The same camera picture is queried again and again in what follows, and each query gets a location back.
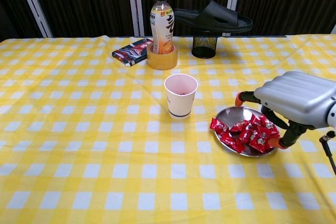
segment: silver plate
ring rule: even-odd
[[[238,123],[242,120],[250,120],[252,113],[256,116],[262,115],[261,112],[248,108],[248,107],[230,107],[223,109],[220,111],[217,115],[216,118],[225,123],[228,127],[232,127],[235,123]],[[223,143],[220,139],[218,134],[215,132],[215,135],[217,137],[217,140],[219,141],[220,144],[222,144],[227,150],[230,152],[237,153],[234,149],[232,149],[230,146],[226,145]],[[272,152],[274,152],[276,148],[269,149],[265,151],[264,153],[261,153],[257,151],[256,149],[250,147],[249,145],[245,144],[245,150],[241,153],[237,153],[242,156],[247,156],[247,157],[261,157],[268,155]]]

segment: yellow checkered tablecloth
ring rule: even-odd
[[[208,129],[238,91],[287,70],[335,80],[335,35],[219,38],[207,60],[174,38],[168,71],[111,58],[136,40],[0,43],[0,223],[336,223],[325,129],[256,159]],[[163,86],[178,72],[200,83],[184,121],[169,117]]]

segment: juice bottle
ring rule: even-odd
[[[167,0],[156,0],[150,20],[154,41],[153,52],[168,54],[173,51],[174,13]]]

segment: paper cup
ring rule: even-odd
[[[165,79],[164,87],[167,91],[170,116],[174,119],[188,117],[198,88],[196,79],[187,74],[177,73]]]

